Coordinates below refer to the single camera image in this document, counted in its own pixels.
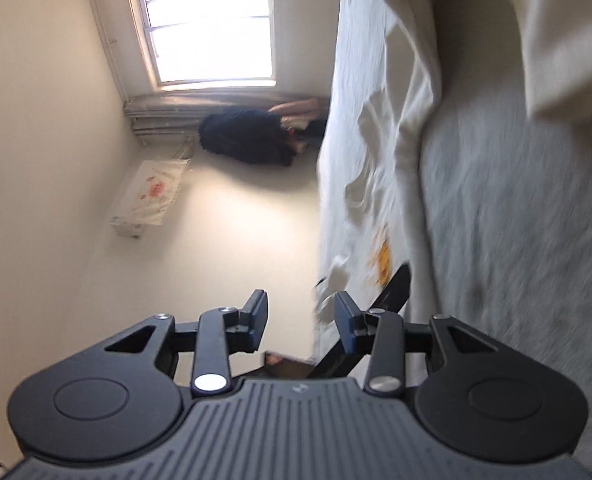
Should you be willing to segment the covered wall air conditioner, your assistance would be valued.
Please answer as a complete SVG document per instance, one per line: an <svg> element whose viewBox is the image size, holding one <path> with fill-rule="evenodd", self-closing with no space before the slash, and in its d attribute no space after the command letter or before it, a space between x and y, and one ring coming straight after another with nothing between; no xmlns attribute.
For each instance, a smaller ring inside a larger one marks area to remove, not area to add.
<svg viewBox="0 0 592 480"><path fill-rule="evenodd" d="M138 170L110 218L118 236L139 238L150 226L161 226L174 204L188 169L187 159L147 159Z"/></svg>

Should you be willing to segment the hanging dark clothes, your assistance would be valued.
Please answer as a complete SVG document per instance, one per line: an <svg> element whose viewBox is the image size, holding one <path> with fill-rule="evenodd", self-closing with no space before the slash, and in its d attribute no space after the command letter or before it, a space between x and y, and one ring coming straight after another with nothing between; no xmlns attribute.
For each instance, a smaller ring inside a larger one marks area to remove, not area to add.
<svg viewBox="0 0 592 480"><path fill-rule="evenodd" d="M268 110L246 108L207 116L198 127L200 146L209 153L251 165L293 165L319 145L328 120L328 100L290 101Z"/></svg>

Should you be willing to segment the grey bed sheet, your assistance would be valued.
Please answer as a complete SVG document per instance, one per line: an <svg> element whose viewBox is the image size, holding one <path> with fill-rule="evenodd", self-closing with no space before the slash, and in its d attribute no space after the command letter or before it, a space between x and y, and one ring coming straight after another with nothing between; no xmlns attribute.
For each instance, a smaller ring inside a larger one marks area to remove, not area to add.
<svg viewBox="0 0 592 480"><path fill-rule="evenodd" d="M577 457L592 468L592 121L527 117L509 0L436 0L445 94L420 143L421 197L395 157L412 53L383 0L340 0L332 106L318 160L314 351L336 341L331 298L367 307L375 257L410 264L406 315L460 318L572 378L590 404Z"/></svg>

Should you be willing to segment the grey window curtain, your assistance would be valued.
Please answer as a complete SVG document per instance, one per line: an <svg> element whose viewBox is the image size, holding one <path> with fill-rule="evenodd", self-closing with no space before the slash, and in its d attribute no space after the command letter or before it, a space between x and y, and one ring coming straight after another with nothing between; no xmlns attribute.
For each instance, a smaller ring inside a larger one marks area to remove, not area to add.
<svg viewBox="0 0 592 480"><path fill-rule="evenodd" d="M307 99L304 94L273 88L232 88L167 91L129 98L124 112L133 134L192 136L211 114L229 110L268 110L272 106Z"/></svg>

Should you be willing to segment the cream Pooh t-shirt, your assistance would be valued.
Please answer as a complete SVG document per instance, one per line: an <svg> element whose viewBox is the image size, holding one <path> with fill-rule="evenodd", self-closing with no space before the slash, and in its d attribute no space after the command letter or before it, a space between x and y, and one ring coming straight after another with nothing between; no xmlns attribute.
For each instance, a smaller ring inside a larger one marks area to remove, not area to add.
<svg viewBox="0 0 592 480"><path fill-rule="evenodd" d="M340 0L317 317L592 322L592 0Z"/></svg>

